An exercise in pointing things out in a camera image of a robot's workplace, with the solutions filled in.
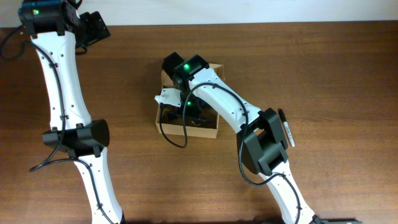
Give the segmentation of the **black permanent marker grey barrel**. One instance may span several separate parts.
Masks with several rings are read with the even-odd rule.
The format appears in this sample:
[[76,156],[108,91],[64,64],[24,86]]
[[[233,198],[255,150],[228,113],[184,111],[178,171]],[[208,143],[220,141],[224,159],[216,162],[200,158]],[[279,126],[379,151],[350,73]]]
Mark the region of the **black permanent marker grey barrel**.
[[289,139],[290,145],[291,145],[292,147],[295,147],[295,141],[294,141],[292,132],[291,132],[291,130],[290,130],[289,124],[288,124],[288,122],[287,122],[287,118],[285,117],[285,114],[284,114],[283,110],[279,108],[279,109],[278,109],[278,114],[279,114],[279,116],[280,116],[280,119],[281,119],[281,121],[282,121],[282,124],[284,125],[284,129],[285,129],[285,132],[286,132],[287,137],[288,137],[288,139]]

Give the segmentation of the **brown cardboard box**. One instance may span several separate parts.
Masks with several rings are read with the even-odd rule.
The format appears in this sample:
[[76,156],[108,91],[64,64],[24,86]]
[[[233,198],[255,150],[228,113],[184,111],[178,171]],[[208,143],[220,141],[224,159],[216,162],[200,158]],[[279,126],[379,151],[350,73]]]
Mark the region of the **brown cardboard box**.
[[[214,69],[216,74],[224,81],[224,65],[211,63],[210,67]],[[161,71],[160,74],[161,80],[161,90],[163,88],[173,88],[172,81],[169,76]],[[184,136],[182,119],[169,120],[167,117],[167,113],[171,112],[171,106],[165,106],[164,111],[162,113],[162,129],[165,134],[173,134]],[[220,116],[214,109],[205,109],[202,113],[204,118],[209,119],[211,122],[203,124],[201,126],[194,126],[190,120],[186,121],[186,130],[187,136],[199,137],[199,138],[212,138],[216,139],[218,134],[218,126]],[[160,130],[160,106],[158,105],[157,115],[155,119],[155,125],[158,129],[158,132],[161,134]]]

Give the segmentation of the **black ballpoint pen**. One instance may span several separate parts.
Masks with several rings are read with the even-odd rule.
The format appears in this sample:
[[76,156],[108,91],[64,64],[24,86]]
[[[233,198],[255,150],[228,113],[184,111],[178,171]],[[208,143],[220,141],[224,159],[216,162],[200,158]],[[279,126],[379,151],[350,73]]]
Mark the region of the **black ballpoint pen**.
[[[174,119],[183,119],[183,116],[181,114],[174,114],[174,113],[168,113],[167,117],[169,120],[174,120]],[[210,123],[211,121],[207,118],[204,117],[192,117],[192,116],[185,116],[185,119],[196,122],[196,123]]]

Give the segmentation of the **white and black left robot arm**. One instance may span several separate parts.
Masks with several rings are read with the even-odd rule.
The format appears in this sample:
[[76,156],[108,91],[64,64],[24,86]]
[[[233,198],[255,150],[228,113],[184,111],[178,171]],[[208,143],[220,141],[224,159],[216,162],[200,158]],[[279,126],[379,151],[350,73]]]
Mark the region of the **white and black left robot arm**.
[[90,203],[93,223],[124,223],[108,169],[110,134],[104,119],[93,120],[81,92],[76,56],[110,32],[98,11],[78,13],[76,1],[23,1],[19,19],[37,52],[50,105],[50,129],[43,133],[53,148],[37,171],[52,164],[76,165]]

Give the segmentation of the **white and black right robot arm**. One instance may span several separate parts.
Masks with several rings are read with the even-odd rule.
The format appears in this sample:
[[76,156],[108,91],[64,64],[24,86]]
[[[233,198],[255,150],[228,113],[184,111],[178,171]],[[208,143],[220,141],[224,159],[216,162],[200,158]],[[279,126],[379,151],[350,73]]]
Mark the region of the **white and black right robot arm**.
[[244,100],[199,55],[184,60],[174,52],[164,58],[163,71],[173,82],[156,101],[182,111],[183,121],[201,123],[201,106],[214,109],[234,130],[238,166],[250,185],[268,186],[284,223],[320,223],[294,181],[288,161],[288,142],[279,114],[262,110]]

